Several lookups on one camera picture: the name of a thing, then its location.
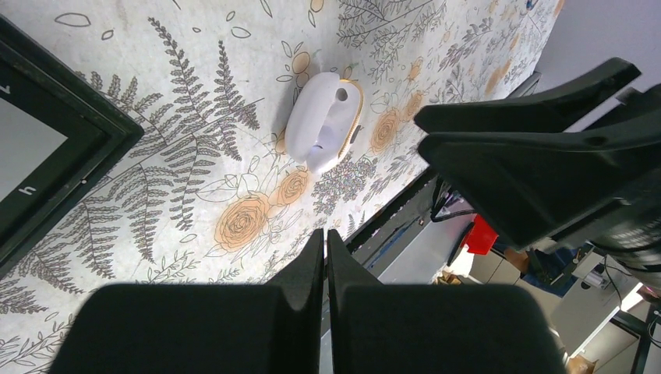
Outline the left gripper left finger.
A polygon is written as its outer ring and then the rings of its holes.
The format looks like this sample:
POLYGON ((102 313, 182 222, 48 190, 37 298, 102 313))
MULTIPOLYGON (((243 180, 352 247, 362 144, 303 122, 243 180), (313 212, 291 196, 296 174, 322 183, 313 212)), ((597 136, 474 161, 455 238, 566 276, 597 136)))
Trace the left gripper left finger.
POLYGON ((323 230, 267 284, 280 292, 271 343, 271 373, 318 373, 323 303, 323 230))

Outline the white earbud case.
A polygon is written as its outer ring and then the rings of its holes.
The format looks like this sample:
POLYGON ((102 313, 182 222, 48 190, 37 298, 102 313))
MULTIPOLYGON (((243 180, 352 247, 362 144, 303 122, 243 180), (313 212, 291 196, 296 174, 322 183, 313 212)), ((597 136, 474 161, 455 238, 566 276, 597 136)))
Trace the white earbud case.
POLYGON ((306 83, 285 127, 285 151, 313 174, 338 166, 359 131, 364 93, 354 80, 321 72, 306 83))

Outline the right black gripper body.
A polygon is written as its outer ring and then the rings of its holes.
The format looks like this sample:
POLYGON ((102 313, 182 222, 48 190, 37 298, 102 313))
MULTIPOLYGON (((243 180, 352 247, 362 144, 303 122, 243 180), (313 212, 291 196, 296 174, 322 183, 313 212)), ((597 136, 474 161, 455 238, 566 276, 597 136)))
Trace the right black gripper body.
POLYGON ((631 93, 609 125, 542 134, 543 207, 536 246, 591 242, 651 288, 660 287, 660 87, 631 93))

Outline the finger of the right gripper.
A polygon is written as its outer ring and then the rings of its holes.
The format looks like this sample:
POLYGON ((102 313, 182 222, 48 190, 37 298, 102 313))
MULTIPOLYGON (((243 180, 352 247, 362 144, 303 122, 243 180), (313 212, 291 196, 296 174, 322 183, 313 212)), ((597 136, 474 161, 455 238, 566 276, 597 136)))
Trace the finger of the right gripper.
POLYGON ((420 155, 506 241, 621 246, 660 223, 660 113, 583 132, 435 132, 420 155))
POLYGON ((523 97, 420 109, 414 123, 424 132, 563 132, 614 96, 642 72, 610 58, 551 90, 523 97))

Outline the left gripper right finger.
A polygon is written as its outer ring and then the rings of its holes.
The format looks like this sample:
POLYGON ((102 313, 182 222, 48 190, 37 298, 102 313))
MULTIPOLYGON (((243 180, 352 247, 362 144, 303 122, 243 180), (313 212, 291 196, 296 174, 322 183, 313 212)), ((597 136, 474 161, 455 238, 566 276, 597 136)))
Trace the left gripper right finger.
POLYGON ((361 292, 380 282, 351 255, 338 231, 327 233, 327 280, 330 302, 332 360, 335 373, 355 373, 358 365, 361 292))

